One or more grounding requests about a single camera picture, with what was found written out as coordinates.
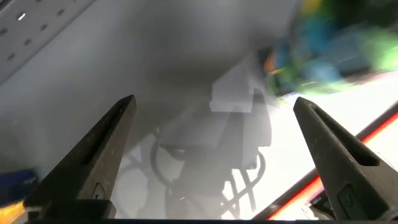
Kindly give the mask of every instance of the blue object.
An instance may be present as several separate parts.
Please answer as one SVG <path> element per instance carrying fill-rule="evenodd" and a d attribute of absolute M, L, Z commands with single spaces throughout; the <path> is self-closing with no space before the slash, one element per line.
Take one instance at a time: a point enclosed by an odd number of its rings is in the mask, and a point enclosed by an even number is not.
<path fill-rule="evenodd" d="M 275 69 L 283 68 L 289 60 L 289 44 L 286 41 L 281 42 L 276 47 L 276 65 Z"/>
<path fill-rule="evenodd" d="M 328 42 L 335 32 L 333 19 L 312 15 L 303 19 L 303 36 L 310 51 L 323 54 L 328 50 Z"/>
<path fill-rule="evenodd" d="M 0 207 L 22 200 L 37 183 L 37 176 L 32 170 L 0 174 Z"/>
<path fill-rule="evenodd" d="M 305 65 L 304 77 L 307 81 L 318 83 L 330 83 L 341 80 L 338 70 L 322 57 L 313 59 Z"/>
<path fill-rule="evenodd" d="M 361 29 L 349 29 L 333 38 L 326 52 L 327 60 L 333 64 L 341 74 L 351 75 L 367 71 L 370 64 L 360 46 Z"/>

